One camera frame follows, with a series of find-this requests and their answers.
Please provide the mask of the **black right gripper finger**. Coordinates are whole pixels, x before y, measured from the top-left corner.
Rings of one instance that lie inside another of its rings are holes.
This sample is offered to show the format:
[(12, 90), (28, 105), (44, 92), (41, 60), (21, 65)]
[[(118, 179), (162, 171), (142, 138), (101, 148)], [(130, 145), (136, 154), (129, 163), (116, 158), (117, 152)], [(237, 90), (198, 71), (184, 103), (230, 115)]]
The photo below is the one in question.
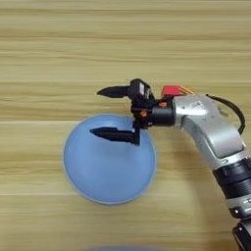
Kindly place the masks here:
[(109, 98), (124, 98), (127, 96), (128, 86), (109, 86), (97, 92), (98, 95)]
[(97, 127), (90, 131), (95, 136), (115, 141), (127, 142), (133, 145), (140, 144), (140, 132), (131, 130), (119, 130), (116, 127)]

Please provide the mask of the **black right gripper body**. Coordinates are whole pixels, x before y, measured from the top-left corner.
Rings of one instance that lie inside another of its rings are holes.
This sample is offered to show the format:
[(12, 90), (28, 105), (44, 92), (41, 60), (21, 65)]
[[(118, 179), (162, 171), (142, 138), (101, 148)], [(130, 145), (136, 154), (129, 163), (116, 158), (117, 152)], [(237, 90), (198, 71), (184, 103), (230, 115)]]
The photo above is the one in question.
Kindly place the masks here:
[(175, 124), (175, 112), (173, 97), (161, 99), (140, 99), (131, 102), (131, 112), (136, 126), (148, 128), (150, 126), (173, 126)]

